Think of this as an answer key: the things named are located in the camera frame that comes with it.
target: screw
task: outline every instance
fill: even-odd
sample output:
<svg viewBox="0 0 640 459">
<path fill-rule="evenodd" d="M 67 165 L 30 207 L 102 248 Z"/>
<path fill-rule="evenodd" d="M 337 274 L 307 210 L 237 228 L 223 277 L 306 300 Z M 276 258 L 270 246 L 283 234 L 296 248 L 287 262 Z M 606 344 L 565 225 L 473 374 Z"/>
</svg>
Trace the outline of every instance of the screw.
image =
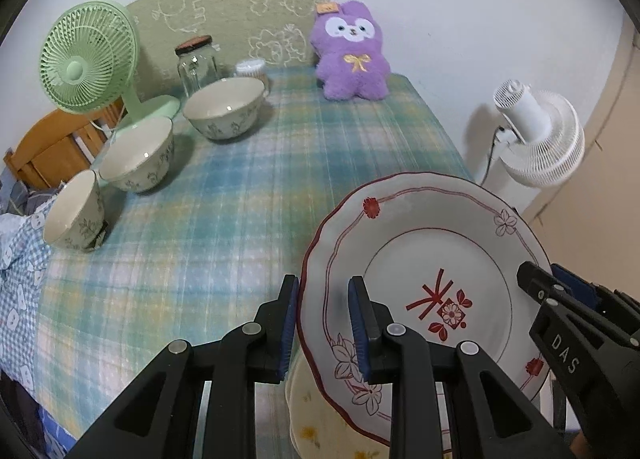
<svg viewBox="0 0 640 459">
<path fill-rule="evenodd" d="M 187 342 L 184 340 L 174 340 L 168 347 L 169 352 L 173 354 L 180 354 L 187 350 Z"/>
<path fill-rule="evenodd" d="M 389 324 L 386 326 L 386 332 L 391 336 L 402 336 L 406 333 L 406 327 L 402 324 Z"/>
<path fill-rule="evenodd" d="M 460 350 L 464 352 L 466 355 L 473 356 L 478 354 L 480 347 L 475 342 L 462 342 L 460 344 Z"/>
<path fill-rule="evenodd" d="M 249 336 L 253 336 L 260 331 L 262 331 L 262 326 L 258 322 L 249 322 L 242 326 L 242 332 Z"/>
</svg>

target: plate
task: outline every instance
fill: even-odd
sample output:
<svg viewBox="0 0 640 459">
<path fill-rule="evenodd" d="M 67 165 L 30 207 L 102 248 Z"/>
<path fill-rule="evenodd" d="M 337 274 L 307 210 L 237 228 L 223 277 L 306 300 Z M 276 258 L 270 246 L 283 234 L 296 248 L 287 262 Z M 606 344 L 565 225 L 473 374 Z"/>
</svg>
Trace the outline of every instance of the plate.
<svg viewBox="0 0 640 459">
<path fill-rule="evenodd" d="M 516 282 L 525 261 L 550 272 L 526 223 L 472 182 L 401 173 L 353 191 L 303 262 L 298 332 L 320 392 L 354 429 L 388 444 L 391 386 L 363 381 L 353 346 L 347 286 L 362 275 L 396 322 L 448 346 L 477 342 L 532 399 L 548 366 L 529 338 L 539 306 Z M 447 447 L 444 408 L 441 420 Z"/>
<path fill-rule="evenodd" d="M 286 381 L 291 442 L 302 459 L 386 459 L 389 448 L 351 428 L 318 391 L 302 352 L 291 362 Z M 541 412 L 553 422 L 551 385 L 547 378 L 540 397 L 548 399 Z M 450 451 L 443 459 L 451 459 Z"/>
</svg>

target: white bowl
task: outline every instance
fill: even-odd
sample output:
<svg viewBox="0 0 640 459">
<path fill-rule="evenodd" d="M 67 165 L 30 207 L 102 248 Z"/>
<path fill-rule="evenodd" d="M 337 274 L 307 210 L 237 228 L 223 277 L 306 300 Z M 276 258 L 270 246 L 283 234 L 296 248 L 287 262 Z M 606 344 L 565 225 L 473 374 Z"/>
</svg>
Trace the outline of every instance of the white bowl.
<svg viewBox="0 0 640 459">
<path fill-rule="evenodd" d="M 58 194 L 44 223 L 43 238 L 51 246 L 88 249 L 104 222 L 104 206 L 93 170 L 83 170 Z"/>
<path fill-rule="evenodd" d="M 208 139 L 231 139 L 251 128 L 263 101 L 260 80 L 224 78 L 192 94 L 182 114 Z"/>
<path fill-rule="evenodd" d="M 116 188 L 146 192 L 162 181 L 174 159 L 174 124 L 164 116 L 145 118 L 116 134 L 98 173 Z"/>
</svg>

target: wooden chair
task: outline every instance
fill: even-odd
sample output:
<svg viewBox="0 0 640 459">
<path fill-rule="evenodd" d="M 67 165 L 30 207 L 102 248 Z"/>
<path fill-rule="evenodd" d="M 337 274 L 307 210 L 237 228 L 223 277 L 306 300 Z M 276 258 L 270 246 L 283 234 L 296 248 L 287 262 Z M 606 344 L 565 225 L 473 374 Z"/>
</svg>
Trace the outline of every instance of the wooden chair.
<svg viewBox="0 0 640 459">
<path fill-rule="evenodd" d="M 68 114 L 54 110 L 31 127 L 15 152 L 8 150 L 4 163 L 16 179 L 36 189 L 54 188 L 68 182 L 91 165 L 74 134 L 95 157 L 106 141 L 104 132 L 91 121 L 102 119 L 114 128 L 120 117 L 122 100 L 91 114 Z"/>
</svg>

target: blue patterned cloth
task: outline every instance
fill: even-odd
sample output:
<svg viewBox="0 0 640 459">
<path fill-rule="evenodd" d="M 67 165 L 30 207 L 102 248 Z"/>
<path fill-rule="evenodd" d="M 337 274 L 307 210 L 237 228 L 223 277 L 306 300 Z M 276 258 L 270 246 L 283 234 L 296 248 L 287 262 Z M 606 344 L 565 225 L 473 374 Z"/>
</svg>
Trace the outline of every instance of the blue patterned cloth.
<svg viewBox="0 0 640 459">
<path fill-rule="evenodd" d="M 49 412 L 40 407 L 40 418 L 44 431 L 45 452 L 49 459 L 62 459 L 76 444 L 76 439 L 62 428 Z"/>
<path fill-rule="evenodd" d="M 51 254 L 42 232 L 52 204 L 38 208 L 0 248 L 0 369 L 32 395 L 40 284 Z"/>
</svg>

